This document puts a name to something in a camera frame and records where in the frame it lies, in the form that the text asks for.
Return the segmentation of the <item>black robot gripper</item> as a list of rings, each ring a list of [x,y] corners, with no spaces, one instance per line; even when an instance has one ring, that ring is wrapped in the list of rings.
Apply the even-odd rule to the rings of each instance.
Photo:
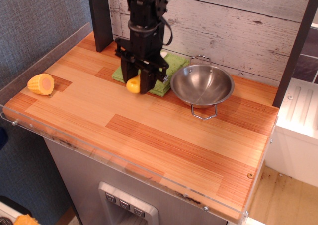
[[[164,39],[164,29],[169,27],[163,18],[156,26],[141,27],[128,22],[130,39],[116,38],[116,55],[121,58],[121,70],[124,82],[136,77],[140,72],[140,94],[146,94],[154,88],[158,73],[165,74],[168,64],[161,56]],[[143,69],[144,64],[150,70]]]

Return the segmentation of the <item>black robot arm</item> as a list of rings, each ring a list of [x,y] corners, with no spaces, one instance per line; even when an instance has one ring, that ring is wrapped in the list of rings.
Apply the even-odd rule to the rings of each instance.
[[[164,30],[169,26],[163,15],[167,0],[127,0],[130,38],[116,38],[115,54],[121,58],[125,83],[139,76],[140,94],[154,88],[157,81],[167,82],[168,63],[160,52],[165,45]]]

